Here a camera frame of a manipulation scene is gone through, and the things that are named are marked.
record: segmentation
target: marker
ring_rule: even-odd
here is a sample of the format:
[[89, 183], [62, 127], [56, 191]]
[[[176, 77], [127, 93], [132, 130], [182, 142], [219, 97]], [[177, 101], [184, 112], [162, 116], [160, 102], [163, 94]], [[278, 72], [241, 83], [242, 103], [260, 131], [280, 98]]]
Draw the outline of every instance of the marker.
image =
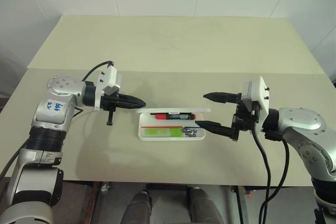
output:
[[145, 128], [144, 137], [183, 137], [182, 127], [174, 128]]
[[156, 114], [155, 119], [158, 120], [195, 120], [196, 116], [191, 113], [180, 113], [180, 114]]

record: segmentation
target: pen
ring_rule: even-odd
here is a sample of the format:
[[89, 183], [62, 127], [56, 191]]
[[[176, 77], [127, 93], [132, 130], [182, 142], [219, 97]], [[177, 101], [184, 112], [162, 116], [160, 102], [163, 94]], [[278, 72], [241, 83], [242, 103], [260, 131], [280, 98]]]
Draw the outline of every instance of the pen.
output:
[[155, 119], [158, 120], [195, 120], [196, 116], [191, 113], [180, 113], [180, 114], [156, 114]]

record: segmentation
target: white wall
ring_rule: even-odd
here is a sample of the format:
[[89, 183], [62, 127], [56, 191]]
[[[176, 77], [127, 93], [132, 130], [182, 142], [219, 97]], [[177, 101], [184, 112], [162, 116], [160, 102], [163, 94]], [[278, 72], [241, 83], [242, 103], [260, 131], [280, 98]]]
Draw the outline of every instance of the white wall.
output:
[[11, 93], [61, 14], [288, 17], [336, 79], [336, 0], [0, 0], [0, 90]]

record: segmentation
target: handwritten label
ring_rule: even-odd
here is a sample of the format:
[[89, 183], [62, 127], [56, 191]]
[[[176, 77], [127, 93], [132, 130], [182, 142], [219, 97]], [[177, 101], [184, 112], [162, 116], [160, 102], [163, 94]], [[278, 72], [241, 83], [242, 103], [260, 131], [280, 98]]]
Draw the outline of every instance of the handwritten label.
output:
[[46, 107], [48, 110], [50, 111], [61, 111], [64, 107], [64, 104], [62, 104], [61, 102], [58, 101], [54, 101], [54, 100], [48, 100]]

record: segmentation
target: red marker cap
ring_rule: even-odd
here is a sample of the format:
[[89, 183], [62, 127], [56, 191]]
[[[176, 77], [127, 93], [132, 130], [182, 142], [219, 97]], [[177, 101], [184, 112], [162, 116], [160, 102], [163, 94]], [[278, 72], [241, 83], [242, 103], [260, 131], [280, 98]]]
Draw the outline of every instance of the red marker cap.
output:
[[156, 114], [155, 115], [155, 119], [166, 120], [166, 118], [167, 118], [166, 114]]

